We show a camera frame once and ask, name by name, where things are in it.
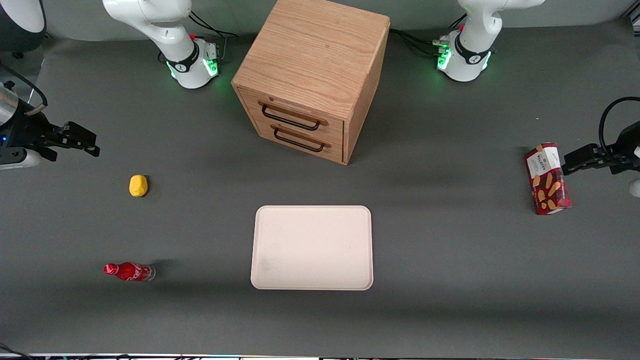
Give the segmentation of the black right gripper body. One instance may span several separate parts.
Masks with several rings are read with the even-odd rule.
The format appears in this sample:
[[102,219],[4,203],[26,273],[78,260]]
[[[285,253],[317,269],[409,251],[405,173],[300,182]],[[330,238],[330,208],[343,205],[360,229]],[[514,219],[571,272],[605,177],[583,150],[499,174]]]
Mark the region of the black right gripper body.
[[68,149],[63,142],[64,128],[53,125],[43,112],[27,116],[34,107],[19,102],[12,117],[1,125],[1,161],[20,162],[26,159],[27,150],[32,150],[48,161],[57,160],[52,147]]

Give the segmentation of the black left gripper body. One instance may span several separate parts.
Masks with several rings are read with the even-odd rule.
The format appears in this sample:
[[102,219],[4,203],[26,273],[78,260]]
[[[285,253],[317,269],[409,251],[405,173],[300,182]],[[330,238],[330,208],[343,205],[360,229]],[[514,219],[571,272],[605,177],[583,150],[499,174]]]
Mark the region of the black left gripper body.
[[607,145],[606,149],[611,158],[609,167],[612,175],[624,173],[625,171],[640,171],[640,122],[629,125],[622,130],[613,144]]

